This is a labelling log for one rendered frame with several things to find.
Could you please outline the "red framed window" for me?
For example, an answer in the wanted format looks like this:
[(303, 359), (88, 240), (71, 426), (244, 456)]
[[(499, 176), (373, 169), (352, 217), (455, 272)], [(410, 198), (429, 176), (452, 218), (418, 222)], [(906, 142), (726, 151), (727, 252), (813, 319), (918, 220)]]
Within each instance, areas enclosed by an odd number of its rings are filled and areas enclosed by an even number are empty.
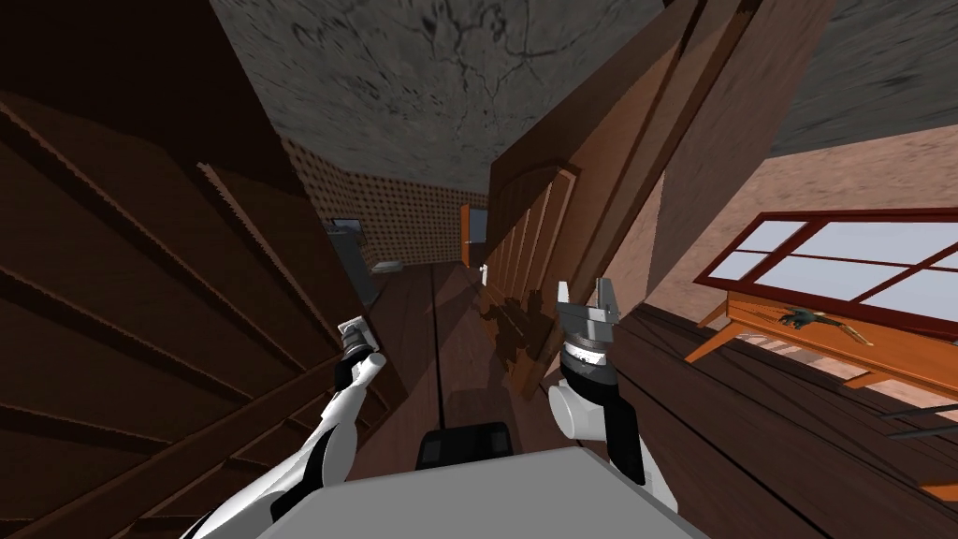
[(958, 342), (958, 207), (762, 212), (694, 282)]

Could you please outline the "orange door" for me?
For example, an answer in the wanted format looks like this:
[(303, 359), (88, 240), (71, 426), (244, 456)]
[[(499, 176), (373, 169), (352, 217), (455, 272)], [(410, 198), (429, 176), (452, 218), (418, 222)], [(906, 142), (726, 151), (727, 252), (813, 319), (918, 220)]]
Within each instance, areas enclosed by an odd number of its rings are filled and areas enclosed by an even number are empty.
[(479, 269), (486, 257), (487, 209), (464, 204), (458, 209), (460, 214), (460, 253), (462, 263)]

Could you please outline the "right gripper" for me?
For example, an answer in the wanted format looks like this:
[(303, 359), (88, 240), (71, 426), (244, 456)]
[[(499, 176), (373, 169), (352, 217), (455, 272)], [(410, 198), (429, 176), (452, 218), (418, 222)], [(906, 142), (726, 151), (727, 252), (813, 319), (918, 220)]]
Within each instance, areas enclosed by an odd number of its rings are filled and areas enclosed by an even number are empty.
[(558, 282), (557, 313), (566, 342), (592, 346), (595, 342), (605, 345), (614, 340), (613, 328), (620, 321), (620, 309), (611, 280), (597, 279), (595, 292), (595, 306), (568, 303), (568, 283)]

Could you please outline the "orange wooden desk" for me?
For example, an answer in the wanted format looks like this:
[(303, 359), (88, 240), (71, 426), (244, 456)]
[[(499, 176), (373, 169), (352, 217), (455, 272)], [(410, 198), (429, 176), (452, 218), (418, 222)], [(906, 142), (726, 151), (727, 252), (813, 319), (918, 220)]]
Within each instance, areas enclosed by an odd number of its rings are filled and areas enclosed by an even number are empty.
[(894, 379), (958, 401), (958, 345), (850, 319), (843, 322), (861, 335), (861, 340), (823, 323), (795, 329), (779, 322), (788, 312), (782, 302), (730, 292), (698, 325), (704, 327), (721, 315), (730, 322), (685, 360), (693, 362), (737, 335), (752, 331), (865, 370), (866, 374), (850, 386)]

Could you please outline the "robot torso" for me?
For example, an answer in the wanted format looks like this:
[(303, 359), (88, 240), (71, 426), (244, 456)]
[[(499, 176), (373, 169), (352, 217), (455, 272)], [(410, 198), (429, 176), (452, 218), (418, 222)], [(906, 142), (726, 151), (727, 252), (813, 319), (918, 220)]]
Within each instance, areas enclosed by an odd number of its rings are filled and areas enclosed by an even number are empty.
[(257, 539), (708, 537), (575, 446), (323, 488)]

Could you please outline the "dark grey cabinet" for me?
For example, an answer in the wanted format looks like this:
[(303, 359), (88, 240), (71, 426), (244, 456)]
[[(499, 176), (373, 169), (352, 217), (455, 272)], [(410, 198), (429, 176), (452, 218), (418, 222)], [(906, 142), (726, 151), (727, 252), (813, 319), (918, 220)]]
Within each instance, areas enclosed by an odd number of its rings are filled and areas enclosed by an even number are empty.
[(332, 219), (326, 227), (329, 239), (362, 304), (369, 308), (380, 295), (362, 254), (366, 239), (357, 219)]

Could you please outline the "brown panelled door leaf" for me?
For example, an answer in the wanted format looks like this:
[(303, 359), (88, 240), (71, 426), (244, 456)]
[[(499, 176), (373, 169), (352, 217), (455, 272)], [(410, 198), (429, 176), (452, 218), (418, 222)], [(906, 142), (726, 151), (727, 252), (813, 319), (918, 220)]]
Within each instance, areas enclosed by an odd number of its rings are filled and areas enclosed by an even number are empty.
[(543, 381), (553, 331), (547, 270), (570, 203), (578, 169), (530, 169), (490, 201), (488, 281), (480, 314), (514, 392), (529, 400)]

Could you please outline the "dark brown wooden shelf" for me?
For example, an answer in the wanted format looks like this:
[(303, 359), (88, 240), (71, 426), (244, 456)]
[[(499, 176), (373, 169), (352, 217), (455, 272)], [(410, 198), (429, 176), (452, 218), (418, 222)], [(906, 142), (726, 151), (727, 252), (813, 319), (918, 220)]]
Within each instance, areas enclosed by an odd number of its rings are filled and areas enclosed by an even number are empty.
[(175, 539), (305, 444), (366, 312), (253, 168), (0, 92), (0, 539)]

